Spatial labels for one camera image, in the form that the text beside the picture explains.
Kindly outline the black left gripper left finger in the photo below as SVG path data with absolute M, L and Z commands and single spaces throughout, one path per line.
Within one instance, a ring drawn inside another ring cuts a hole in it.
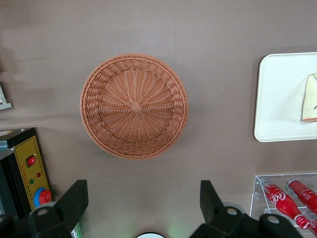
M 56 202 L 46 203 L 26 217 L 0 216 L 2 238 L 70 238 L 89 204 L 85 179 L 77 180 Z

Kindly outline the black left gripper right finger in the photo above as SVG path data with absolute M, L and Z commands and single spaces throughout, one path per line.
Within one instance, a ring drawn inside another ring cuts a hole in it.
M 200 208 L 205 220 L 192 238 L 301 238 L 302 235 L 282 216 L 263 214 L 259 220 L 233 206 L 224 206 L 212 183 L 202 180 Z

